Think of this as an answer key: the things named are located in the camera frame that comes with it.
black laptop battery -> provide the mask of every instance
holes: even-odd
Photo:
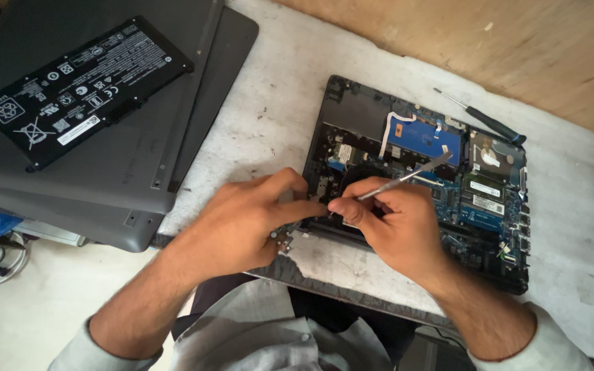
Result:
[[[41,170],[193,70],[136,16],[1,89],[0,131]]]

hand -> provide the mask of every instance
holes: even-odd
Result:
[[[251,181],[224,184],[196,221],[167,246],[206,279],[267,266],[278,253],[269,234],[283,224],[327,213],[324,205],[303,200],[308,184],[292,168]],[[278,203],[293,190],[301,200]]]
[[[441,249],[430,189],[402,184],[363,203],[356,200],[389,181],[371,177],[352,183],[342,198],[329,203],[329,210],[359,227],[387,265],[423,286],[428,277],[445,269],[450,262]],[[386,215],[376,217],[371,212],[374,206],[382,208]]]

open laptop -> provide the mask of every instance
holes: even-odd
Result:
[[[13,0],[0,16],[0,89],[126,20],[143,15],[194,62],[150,97],[42,171],[0,133],[0,188],[167,213],[167,192],[222,0]]]
[[[448,151],[446,164],[409,180],[432,191],[442,247],[499,289],[523,294],[531,248],[526,156],[507,139],[332,76],[304,170],[309,198],[327,204],[355,181],[399,178]],[[372,251],[340,215],[308,219],[301,230]]]
[[[258,25],[224,8],[194,111],[171,174],[177,192],[258,35]],[[130,252],[148,248],[164,215],[0,188],[0,207]]]

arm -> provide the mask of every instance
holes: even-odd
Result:
[[[499,362],[524,350],[538,329],[535,314],[446,256],[429,188],[406,184],[363,204],[354,200],[388,181],[353,183],[342,198],[330,202],[329,210],[357,225],[384,262],[429,291],[477,360]],[[374,206],[387,215],[376,217],[370,212]]]
[[[120,358],[140,360],[156,355],[189,293],[200,282],[268,265],[278,253],[276,241],[268,239],[271,231],[326,214],[326,208],[317,203],[277,202],[284,191],[306,194],[307,187],[290,168],[224,185],[196,221],[93,316],[89,324],[92,340]],[[60,359],[64,352],[55,364],[70,363]]]

ce mark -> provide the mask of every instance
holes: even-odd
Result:
[[[107,94],[107,96],[109,98],[111,98],[114,94],[118,93],[118,88],[117,87],[109,87],[109,88],[103,90],[103,92],[105,92]]]

